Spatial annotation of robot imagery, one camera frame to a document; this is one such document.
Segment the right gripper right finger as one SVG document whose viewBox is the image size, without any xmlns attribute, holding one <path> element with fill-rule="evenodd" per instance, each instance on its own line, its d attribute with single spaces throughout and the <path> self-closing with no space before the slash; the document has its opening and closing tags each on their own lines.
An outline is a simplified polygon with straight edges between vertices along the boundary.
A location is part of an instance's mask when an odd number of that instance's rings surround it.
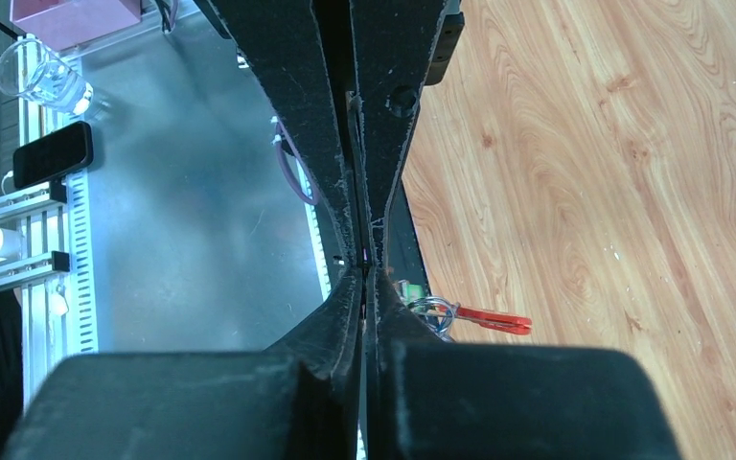
<svg viewBox="0 0 736 460">
<path fill-rule="evenodd" d="M 447 343 L 372 270 L 372 459 L 677 459 L 644 370 L 608 349 Z"/>
</svg>

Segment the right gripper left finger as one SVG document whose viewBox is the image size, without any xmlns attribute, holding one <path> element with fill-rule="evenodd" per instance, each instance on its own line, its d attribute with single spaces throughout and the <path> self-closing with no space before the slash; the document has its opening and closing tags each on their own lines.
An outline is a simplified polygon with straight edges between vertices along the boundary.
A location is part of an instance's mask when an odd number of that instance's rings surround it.
<svg viewBox="0 0 736 460">
<path fill-rule="evenodd" d="M 49 375 L 7 459 L 352 459 L 359 298 L 328 299 L 264 351 L 92 354 Z"/>
</svg>

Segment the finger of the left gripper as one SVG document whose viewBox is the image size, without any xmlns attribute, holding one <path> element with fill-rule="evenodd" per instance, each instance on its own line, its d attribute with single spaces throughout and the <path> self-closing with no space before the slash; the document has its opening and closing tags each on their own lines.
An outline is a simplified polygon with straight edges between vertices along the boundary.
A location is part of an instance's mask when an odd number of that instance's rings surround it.
<svg viewBox="0 0 736 460">
<path fill-rule="evenodd" d="M 333 220 L 340 255 L 357 255 L 352 186 L 312 1 L 213 1 L 215 15 L 309 168 Z"/>
<path fill-rule="evenodd" d="M 388 214 L 412 139 L 444 1 L 352 1 L 359 160 L 370 254 L 385 262 Z"/>
</svg>

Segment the clear keyring with red tag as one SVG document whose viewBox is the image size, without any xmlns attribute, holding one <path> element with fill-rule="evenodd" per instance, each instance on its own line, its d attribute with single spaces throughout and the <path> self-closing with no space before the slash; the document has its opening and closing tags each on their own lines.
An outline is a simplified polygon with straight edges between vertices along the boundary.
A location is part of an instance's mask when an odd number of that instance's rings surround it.
<svg viewBox="0 0 736 460">
<path fill-rule="evenodd" d="M 422 286 L 406 280 L 398 281 L 394 286 L 408 310 L 446 342 L 453 341 L 450 330 L 456 320 L 469 321 L 482 328 L 506 334 L 528 335 L 532 332 L 533 323 L 529 318 L 451 303 L 440 296 L 426 295 Z"/>
</svg>

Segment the pink box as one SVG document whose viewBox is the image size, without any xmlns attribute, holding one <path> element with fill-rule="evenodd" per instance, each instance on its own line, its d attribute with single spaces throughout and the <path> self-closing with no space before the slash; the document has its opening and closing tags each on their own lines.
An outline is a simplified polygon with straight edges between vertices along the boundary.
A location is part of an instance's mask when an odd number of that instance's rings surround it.
<svg viewBox="0 0 736 460">
<path fill-rule="evenodd" d="M 12 0 L 10 21 L 55 51 L 141 21 L 140 0 Z"/>
</svg>

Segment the black smartphone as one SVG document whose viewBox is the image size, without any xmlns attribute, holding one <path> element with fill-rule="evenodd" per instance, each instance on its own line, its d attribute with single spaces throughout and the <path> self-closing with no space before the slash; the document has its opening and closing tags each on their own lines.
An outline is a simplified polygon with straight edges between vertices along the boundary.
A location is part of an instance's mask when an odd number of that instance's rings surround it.
<svg viewBox="0 0 736 460">
<path fill-rule="evenodd" d="M 88 167 L 94 159 L 92 126 L 77 121 L 16 149 L 13 185 L 24 189 Z"/>
</svg>

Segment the clear plastic cup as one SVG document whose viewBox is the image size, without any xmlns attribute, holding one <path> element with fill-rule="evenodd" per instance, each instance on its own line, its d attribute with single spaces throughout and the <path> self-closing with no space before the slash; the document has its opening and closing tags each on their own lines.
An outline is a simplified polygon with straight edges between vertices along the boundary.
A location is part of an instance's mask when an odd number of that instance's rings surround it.
<svg viewBox="0 0 736 460">
<path fill-rule="evenodd" d="M 83 115 L 93 86 L 35 37 L 19 38 L 0 56 L 0 91 L 58 112 Z"/>
</svg>

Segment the aluminium frame rail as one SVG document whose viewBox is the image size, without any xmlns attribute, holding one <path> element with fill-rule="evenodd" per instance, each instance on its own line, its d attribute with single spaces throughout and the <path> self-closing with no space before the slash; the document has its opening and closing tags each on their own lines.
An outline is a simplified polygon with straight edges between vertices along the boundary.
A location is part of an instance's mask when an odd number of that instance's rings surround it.
<svg viewBox="0 0 736 460">
<path fill-rule="evenodd" d="M 23 401 L 99 349 L 86 172 L 0 195 L 0 292 L 21 307 Z"/>
</svg>

